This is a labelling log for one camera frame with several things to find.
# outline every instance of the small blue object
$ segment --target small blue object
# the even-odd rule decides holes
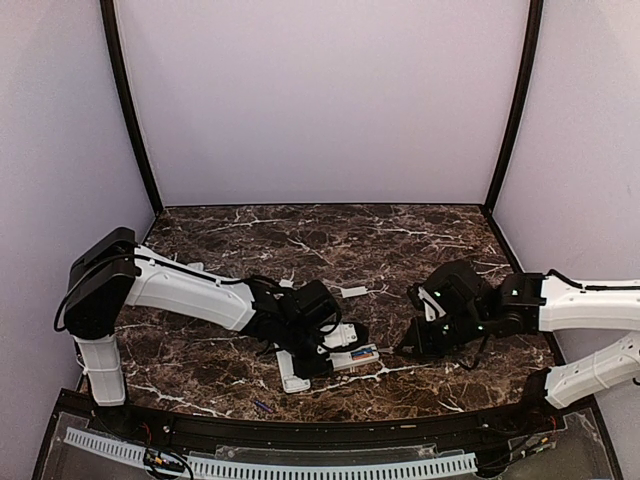
[[[273,413],[273,408],[271,408],[269,405],[262,403],[260,400],[254,400],[253,403],[255,403],[257,407],[260,407],[261,409],[263,409],[265,412]]]

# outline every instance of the black frame pole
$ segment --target black frame pole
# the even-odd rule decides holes
[[[116,20],[116,9],[113,0],[100,0],[100,9],[102,10],[102,23],[104,25],[104,35],[107,40],[107,48],[109,49],[109,58],[111,59],[111,68],[113,70],[113,78],[116,82],[118,97],[120,97],[120,108],[127,125],[129,139],[133,147],[133,153],[138,163],[138,169],[142,176],[144,188],[147,191],[149,202],[156,215],[159,215],[164,206],[160,198],[158,186],[153,178],[151,164],[147,151],[144,148],[142,140],[142,132],[138,124],[138,117],[133,105],[133,97],[129,88],[129,80],[124,65],[124,56],[122,55],[122,45],[120,43],[120,35],[118,34],[118,22]]]
[[[522,119],[522,112],[527,99],[527,91],[529,90],[533,61],[536,56],[543,4],[544,0],[531,0],[529,3],[527,30],[524,35],[522,58],[520,59],[520,69],[518,70],[518,79],[516,80],[516,88],[513,93],[509,119],[507,120],[507,127],[504,132],[504,138],[502,139],[502,146],[498,154],[496,168],[493,172],[493,178],[491,179],[491,186],[489,187],[487,198],[484,201],[484,207],[490,214],[493,213],[496,203],[498,202],[500,190],[502,189],[507,168],[509,167],[509,160],[513,153],[513,146],[516,143],[518,128],[520,127],[520,120]]]

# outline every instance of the marble surface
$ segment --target marble surface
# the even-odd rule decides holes
[[[296,287],[321,279],[336,294],[344,320],[368,325],[379,348],[396,345],[417,314],[406,287],[439,264],[469,259],[494,284],[510,272],[472,206],[169,208],[147,245],[229,277],[260,273]],[[355,286],[371,293],[340,297],[339,287]],[[516,402],[527,375],[552,364],[542,336],[516,336],[490,340],[472,372],[456,360],[470,362],[477,342],[440,361],[382,354],[379,363],[314,379],[311,390],[287,395],[275,355],[256,356],[264,345],[252,338],[150,308],[125,308],[116,331],[135,404],[239,419],[368,421],[478,410]]]

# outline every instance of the white cable tray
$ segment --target white cable tray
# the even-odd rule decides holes
[[[68,427],[65,443],[132,467],[144,468],[144,447]],[[186,458],[201,480],[429,480],[474,473],[476,456],[465,453],[414,462],[361,466],[286,466],[227,462],[190,455]]]

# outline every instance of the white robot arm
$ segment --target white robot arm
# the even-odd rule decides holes
[[[488,335],[632,330],[588,357],[541,372],[546,374],[543,395],[552,406],[563,408],[640,375],[639,280],[579,283],[551,270],[547,275],[509,275],[494,289],[468,262],[455,261],[408,293],[425,315],[413,320],[398,354],[443,356]]]
[[[543,280],[541,295],[547,302],[540,307],[540,331],[604,328],[632,332],[588,357],[551,368],[545,384],[546,399],[556,408],[640,374],[640,282],[594,281],[582,285],[567,280],[553,273]],[[596,289],[585,289],[585,285]]]
[[[126,399],[114,328],[123,305],[169,310],[277,344],[286,391],[308,388],[316,375],[378,358],[375,345],[365,345],[368,330],[341,322],[340,308],[321,282],[294,290],[261,276],[220,277],[138,246],[125,228],[74,262],[69,283],[54,328],[73,335],[100,406]],[[366,355],[360,354],[363,349]]]

